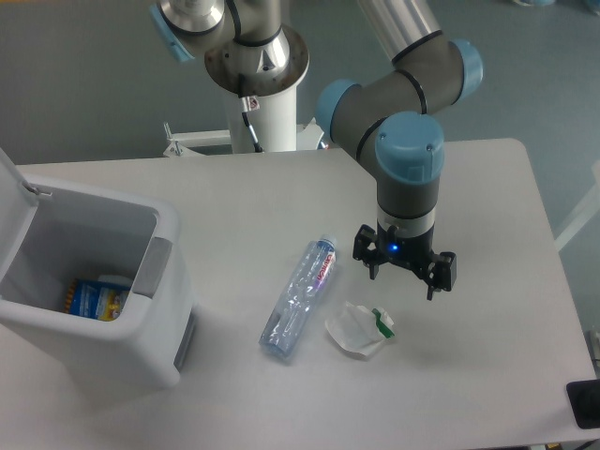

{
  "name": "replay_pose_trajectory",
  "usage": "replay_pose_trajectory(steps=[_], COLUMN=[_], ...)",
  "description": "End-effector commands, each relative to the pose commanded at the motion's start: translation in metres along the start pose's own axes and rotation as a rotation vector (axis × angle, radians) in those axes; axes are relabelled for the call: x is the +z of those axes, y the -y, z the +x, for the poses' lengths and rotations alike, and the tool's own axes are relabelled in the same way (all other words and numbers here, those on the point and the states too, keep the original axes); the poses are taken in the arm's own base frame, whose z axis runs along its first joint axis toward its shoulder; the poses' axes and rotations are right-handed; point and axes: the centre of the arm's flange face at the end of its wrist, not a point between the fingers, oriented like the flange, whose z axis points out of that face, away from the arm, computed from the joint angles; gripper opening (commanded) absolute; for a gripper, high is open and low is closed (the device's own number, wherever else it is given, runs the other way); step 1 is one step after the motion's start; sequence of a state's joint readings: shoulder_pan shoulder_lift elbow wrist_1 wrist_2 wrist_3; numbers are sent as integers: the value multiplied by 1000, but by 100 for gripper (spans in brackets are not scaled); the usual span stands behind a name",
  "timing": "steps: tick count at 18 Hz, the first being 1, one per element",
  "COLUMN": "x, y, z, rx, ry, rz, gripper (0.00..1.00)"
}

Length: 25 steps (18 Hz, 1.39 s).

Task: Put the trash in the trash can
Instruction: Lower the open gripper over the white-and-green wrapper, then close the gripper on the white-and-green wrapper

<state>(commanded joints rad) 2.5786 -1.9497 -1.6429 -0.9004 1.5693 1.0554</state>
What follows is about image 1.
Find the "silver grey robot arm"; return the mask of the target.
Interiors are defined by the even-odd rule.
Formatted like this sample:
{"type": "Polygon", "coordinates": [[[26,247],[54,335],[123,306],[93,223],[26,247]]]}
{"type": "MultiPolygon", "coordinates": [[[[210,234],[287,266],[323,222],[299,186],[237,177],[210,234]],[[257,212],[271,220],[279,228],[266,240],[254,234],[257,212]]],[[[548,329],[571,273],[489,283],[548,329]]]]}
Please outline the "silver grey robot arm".
{"type": "MultiPolygon", "coordinates": [[[[314,113],[323,137],[376,182],[377,224],[359,229],[352,255],[372,276],[390,263],[413,272],[430,293],[450,291],[456,256],[432,247],[444,164],[434,115],[478,88],[481,56],[469,41],[448,39],[425,1],[360,7],[392,71],[369,85],[330,83],[314,113]]],[[[298,148],[296,88],[309,55],[278,1],[156,1],[150,14],[173,57],[202,60],[223,90],[234,153],[298,148]]]]}

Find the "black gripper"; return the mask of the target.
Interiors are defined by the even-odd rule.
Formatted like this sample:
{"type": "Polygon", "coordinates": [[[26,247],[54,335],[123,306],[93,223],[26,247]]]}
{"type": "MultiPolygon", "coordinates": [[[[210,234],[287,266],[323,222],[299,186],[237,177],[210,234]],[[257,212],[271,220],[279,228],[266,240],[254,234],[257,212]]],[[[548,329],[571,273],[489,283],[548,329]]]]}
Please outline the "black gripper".
{"type": "Polygon", "coordinates": [[[380,265],[391,263],[421,275],[428,301],[434,293],[451,292],[457,279],[457,254],[433,252],[434,225],[415,237],[397,237],[393,230],[378,225],[374,231],[363,224],[354,237],[352,257],[368,268],[369,278],[376,278],[380,265]]]}

